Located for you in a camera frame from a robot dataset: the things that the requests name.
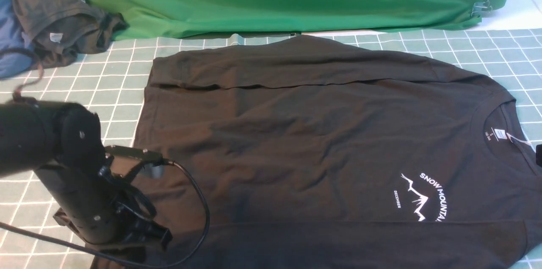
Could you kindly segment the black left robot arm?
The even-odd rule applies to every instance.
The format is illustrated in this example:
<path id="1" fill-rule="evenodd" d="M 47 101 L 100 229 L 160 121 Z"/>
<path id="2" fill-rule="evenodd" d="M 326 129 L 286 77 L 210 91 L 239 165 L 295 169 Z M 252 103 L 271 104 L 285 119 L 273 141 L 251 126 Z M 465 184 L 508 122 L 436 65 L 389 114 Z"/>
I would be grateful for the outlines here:
<path id="1" fill-rule="evenodd" d="M 97 114 L 25 98 L 1 105 L 1 177 L 33 171 L 59 205 L 54 220 L 98 251 L 168 248 L 172 234 L 132 181 L 163 174 L 160 153 L 104 146 Z"/>

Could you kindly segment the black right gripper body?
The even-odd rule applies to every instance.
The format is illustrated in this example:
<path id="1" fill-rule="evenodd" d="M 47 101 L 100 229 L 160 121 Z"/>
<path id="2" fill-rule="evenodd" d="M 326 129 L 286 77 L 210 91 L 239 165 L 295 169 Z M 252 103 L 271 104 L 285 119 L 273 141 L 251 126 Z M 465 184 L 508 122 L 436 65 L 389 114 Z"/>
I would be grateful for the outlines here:
<path id="1" fill-rule="evenodd" d="M 536 146 L 535 155 L 536 155 L 536 164 L 542 167 L 542 144 L 539 144 Z"/>

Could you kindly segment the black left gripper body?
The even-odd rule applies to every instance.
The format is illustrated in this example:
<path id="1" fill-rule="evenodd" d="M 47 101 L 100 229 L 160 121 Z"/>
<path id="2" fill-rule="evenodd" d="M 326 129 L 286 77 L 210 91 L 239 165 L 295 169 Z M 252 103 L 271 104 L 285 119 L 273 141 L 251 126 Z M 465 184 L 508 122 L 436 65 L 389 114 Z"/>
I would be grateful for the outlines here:
<path id="1" fill-rule="evenodd" d="M 53 185 L 53 198 L 60 205 L 54 215 L 57 223 L 98 251 L 145 246 L 166 250 L 172 241 L 168 228 L 138 216 L 130 200 L 108 186 Z"/>

